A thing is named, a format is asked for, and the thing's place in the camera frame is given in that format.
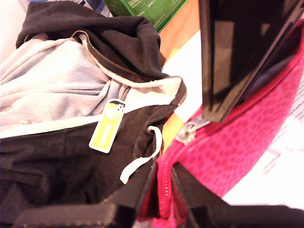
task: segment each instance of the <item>clothing tag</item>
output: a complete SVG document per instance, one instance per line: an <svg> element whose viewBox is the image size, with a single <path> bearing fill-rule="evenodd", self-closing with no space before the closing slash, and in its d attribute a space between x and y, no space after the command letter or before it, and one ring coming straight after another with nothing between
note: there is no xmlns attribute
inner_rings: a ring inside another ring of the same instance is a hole
<svg viewBox="0 0 304 228"><path fill-rule="evenodd" d="M125 103L119 99L109 100L93 133L89 147L109 153L118 127L124 115Z"/></svg>

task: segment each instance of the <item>drawstring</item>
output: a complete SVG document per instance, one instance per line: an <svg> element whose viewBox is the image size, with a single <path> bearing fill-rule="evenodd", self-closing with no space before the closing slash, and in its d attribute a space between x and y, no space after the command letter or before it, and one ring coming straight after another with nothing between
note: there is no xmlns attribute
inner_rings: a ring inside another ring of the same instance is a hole
<svg viewBox="0 0 304 228"><path fill-rule="evenodd" d="M143 164L147 163L151 158L155 157L161 150L162 147L162 133L158 127L149 126L148 130L153 130L155 132L156 137L156 150L155 152L148 158L138 158L135 159L133 162L128 164L122 171L120 175L120 180L126 184L130 178L130 176Z"/></svg>

